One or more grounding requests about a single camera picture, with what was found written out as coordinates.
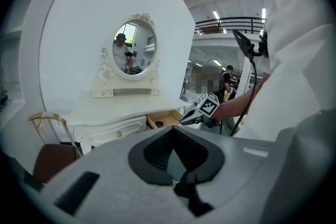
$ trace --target person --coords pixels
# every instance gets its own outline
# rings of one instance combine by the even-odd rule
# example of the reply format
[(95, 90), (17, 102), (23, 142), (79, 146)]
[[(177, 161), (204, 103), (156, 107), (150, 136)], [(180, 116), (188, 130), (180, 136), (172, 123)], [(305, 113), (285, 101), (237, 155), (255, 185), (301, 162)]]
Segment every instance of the person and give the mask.
[[(324, 62), (319, 59), (322, 54), (327, 57), (325, 49), (332, 50), (335, 43), (334, 22), (334, 12), (327, 0), (273, 2), (264, 25), (268, 58), (254, 59), (263, 77), (255, 88), (244, 125), (235, 137), (275, 141), (281, 130), (296, 127), (330, 105), (322, 95), (328, 93), (329, 100), (333, 100), (333, 95), (330, 91), (320, 93), (316, 85), (320, 75), (312, 70), (317, 66), (325, 70), (321, 69)], [(240, 116), (251, 92), (222, 103), (212, 119)]]
[(182, 93), (183, 94), (186, 94), (185, 89), (187, 87), (187, 84), (188, 84), (189, 78), (190, 78), (190, 74), (188, 73), (188, 70), (189, 69), (187, 68), (187, 70), (185, 71), (185, 74), (184, 74), (183, 85), (182, 85)]
[(219, 91), (214, 93), (218, 97), (219, 103), (223, 103), (224, 101), (225, 90), (227, 93), (231, 92), (230, 82), (232, 72), (233, 66), (227, 66), (219, 79)]
[(127, 65), (129, 69), (131, 69), (133, 66), (133, 59), (125, 55), (126, 52), (130, 52), (129, 47), (125, 45), (125, 34), (119, 33), (115, 39), (116, 44), (113, 44), (112, 52), (117, 66), (121, 70), (124, 70), (125, 65)]
[(232, 93), (230, 94), (229, 100), (235, 98), (236, 93), (237, 93), (237, 90), (238, 90), (238, 87), (239, 87), (239, 83), (240, 83), (240, 79), (238, 79), (237, 82), (236, 82), (236, 84), (234, 85), (234, 87), (233, 87), (233, 91), (232, 91)]

